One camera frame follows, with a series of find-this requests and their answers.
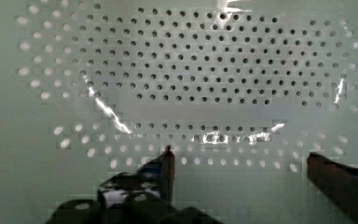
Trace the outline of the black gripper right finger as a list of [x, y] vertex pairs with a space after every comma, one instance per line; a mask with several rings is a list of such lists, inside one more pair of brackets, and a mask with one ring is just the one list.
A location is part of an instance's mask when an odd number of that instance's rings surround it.
[[307, 177], [340, 211], [358, 224], [358, 168], [312, 152], [307, 158]]

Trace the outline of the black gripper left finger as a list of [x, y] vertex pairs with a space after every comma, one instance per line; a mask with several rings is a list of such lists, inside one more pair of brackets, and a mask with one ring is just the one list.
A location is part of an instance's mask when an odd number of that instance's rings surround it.
[[175, 178], [175, 156], [167, 145], [152, 161], [136, 172], [122, 172], [104, 181], [97, 188], [98, 201], [104, 208], [124, 203], [135, 193], [150, 193], [165, 202], [172, 201]]

